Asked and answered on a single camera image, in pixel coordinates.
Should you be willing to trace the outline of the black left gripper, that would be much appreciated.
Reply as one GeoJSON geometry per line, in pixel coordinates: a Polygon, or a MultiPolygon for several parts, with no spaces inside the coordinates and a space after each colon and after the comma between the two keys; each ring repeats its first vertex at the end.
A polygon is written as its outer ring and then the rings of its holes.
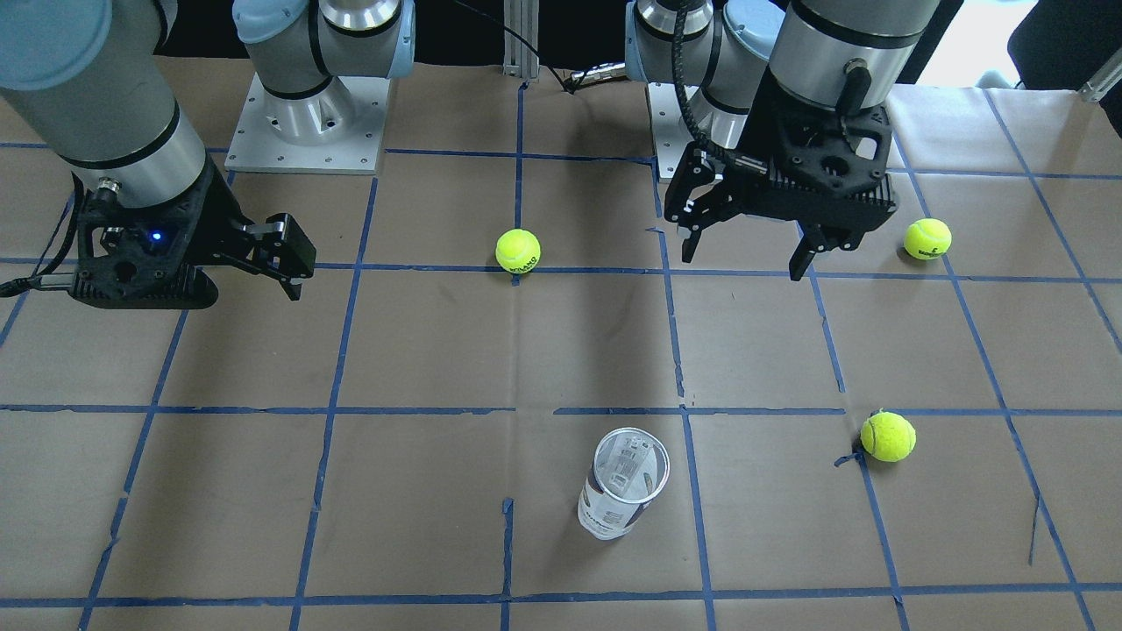
{"type": "Polygon", "coordinates": [[[799,221],[789,277],[801,280],[813,257],[855,249],[858,232],[895,212],[886,161],[892,128],[872,97],[870,68],[839,68],[842,92],[826,106],[790,95],[771,71],[749,112],[741,143],[721,155],[690,143],[663,203],[678,225],[681,262],[692,263],[702,232],[741,213],[799,221]]]}

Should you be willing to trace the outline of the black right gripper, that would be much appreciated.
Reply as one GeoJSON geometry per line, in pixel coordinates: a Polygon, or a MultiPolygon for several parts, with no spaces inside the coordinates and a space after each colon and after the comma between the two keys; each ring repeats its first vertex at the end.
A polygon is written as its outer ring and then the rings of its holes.
{"type": "Polygon", "coordinates": [[[219,289],[202,269],[232,266],[277,280],[292,301],[314,275],[316,247],[291,213],[250,225],[213,159],[177,196],[125,207],[125,181],[101,176],[77,216],[68,296],[104,310],[201,310],[219,289]]]}

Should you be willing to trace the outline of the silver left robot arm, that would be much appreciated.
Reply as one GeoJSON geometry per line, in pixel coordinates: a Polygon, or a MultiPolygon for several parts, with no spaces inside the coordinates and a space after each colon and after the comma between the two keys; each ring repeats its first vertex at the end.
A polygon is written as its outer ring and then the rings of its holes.
{"type": "Polygon", "coordinates": [[[791,221],[800,280],[895,211],[885,101],[936,1],[632,1],[629,80],[673,88],[686,127],[663,216],[693,259],[735,216],[791,221]]]}

